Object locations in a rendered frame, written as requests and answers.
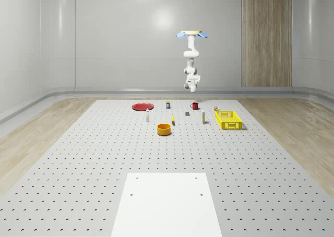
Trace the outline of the drone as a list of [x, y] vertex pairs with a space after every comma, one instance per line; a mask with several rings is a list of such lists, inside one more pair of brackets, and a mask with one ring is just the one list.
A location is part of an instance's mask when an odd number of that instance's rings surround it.
[[208, 37], [204, 32], [202, 32], [202, 31], [197, 31], [197, 30], [180, 31], [180, 32], [176, 35], [176, 37], [177, 37], [177, 38], [181, 38], [181, 37], [183, 37], [183, 36], [185, 36], [185, 35], [198, 35], [198, 36], [203, 37], [203, 38], [207, 38], [207, 37]]

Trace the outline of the red plate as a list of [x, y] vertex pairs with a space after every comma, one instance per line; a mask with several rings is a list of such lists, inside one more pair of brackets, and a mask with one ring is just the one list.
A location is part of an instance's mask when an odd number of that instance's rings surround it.
[[152, 110], [154, 108], [154, 105], [152, 103], [142, 102], [132, 105], [132, 108], [133, 110], [136, 111], [146, 111], [146, 110]]

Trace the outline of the yellow basket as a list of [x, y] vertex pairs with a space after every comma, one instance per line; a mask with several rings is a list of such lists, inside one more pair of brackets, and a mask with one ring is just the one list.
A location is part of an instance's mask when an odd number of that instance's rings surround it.
[[242, 129], [242, 120], [234, 111], [215, 111], [221, 129]]

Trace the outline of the yellow bowl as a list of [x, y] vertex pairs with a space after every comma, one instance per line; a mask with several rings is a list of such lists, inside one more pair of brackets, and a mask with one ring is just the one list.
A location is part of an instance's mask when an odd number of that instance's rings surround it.
[[170, 124], [158, 124], [157, 125], [157, 134], [161, 136], [167, 136], [171, 134], [171, 125]]

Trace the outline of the white board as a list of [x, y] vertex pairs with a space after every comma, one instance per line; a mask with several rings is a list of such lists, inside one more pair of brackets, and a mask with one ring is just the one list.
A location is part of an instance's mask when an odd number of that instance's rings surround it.
[[222, 237], [205, 173], [129, 173], [111, 237]]

